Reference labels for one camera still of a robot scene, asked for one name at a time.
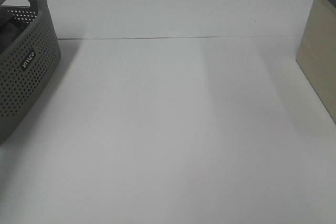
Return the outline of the dark grey towel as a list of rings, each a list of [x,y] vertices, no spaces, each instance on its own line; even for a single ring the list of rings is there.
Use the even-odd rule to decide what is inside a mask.
[[[1,39],[13,41],[27,26],[27,23],[20,21],[12,13],[1,7]]]

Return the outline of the grey perforated plastic basket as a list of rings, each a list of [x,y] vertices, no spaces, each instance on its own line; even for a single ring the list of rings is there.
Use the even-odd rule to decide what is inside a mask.
[[[61,58],[47,1],[27,1],[28,6],[1,6],[28,24],[13,41],[1,39],[2,143],[33,107]]]

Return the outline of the beige fabric bin grey rim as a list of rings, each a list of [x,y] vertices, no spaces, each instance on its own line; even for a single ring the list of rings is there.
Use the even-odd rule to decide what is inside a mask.
[[[335,0],[313,0],[296,62],[335,121]]]

